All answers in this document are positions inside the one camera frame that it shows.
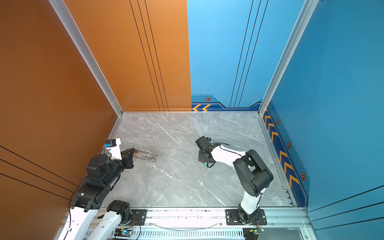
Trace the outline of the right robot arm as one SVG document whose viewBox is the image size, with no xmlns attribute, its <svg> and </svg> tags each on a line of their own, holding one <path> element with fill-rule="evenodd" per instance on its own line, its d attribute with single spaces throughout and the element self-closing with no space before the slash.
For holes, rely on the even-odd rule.
<svg viewBox="0 0 384 240">
<path fill-rule="evenodd" d="M 240 152 L 226 148 L 226 144 L 212 143 L 204 136 L 196 140 L 199 148 L 198 161 L 211 168 L 215 163 L 233 167 L 237 173 L 244 196 L 236 211 L 226 214 L 228 225 L 267 225 L 260 201 L 274 176 L 255 150 Z"/>
</svg>

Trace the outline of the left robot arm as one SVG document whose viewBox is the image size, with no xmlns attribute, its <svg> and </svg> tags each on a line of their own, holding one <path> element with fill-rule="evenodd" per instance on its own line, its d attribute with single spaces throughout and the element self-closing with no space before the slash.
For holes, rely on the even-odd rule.
<svg viewBox="0 0 384 240">
<path fill-rule="evenodd" d="M 106 196 L 120 180 L 121 173 L 134 167 L 135 149 L 118 151 L 118 158 L 112 153 L 93 157 L 87 165 L 87 175 L 76 191 L 69 206 L 69 217 L 60 233 L 59 240 L 82 240 L 98 213 Z M 114 200 L 107 207 L 101 222 L 88 237 L 89 240 L 106 240 L 120 224 L 133 220 L 130 204 Z"/>
</svg>

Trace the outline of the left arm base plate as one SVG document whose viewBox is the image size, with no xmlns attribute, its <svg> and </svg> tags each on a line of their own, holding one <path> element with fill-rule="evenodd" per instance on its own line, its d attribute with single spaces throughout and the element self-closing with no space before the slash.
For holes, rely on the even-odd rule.
<svg viewBox="0 0 384 240">
<path fill-rule="evenodd" d="M 131 209 L 131 212 L 132 214 L 128 226 L 144 226 L 147 217 L 147 210 Z"/>
</svg>

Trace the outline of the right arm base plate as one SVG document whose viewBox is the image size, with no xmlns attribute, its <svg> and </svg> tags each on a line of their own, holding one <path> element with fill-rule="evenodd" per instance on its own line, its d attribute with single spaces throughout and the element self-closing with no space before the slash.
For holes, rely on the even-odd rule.
<svg viewBox="0 0 384 240">
<path fill-rule="evenodd" d="M 226 221 L 228 226 L 234 225 L 260 225 L 266 226 L 268 224 L 265 211 L 263 209 L 255 210 L 251 215 L 239 209 L 227 209 Z"/>
</svg>

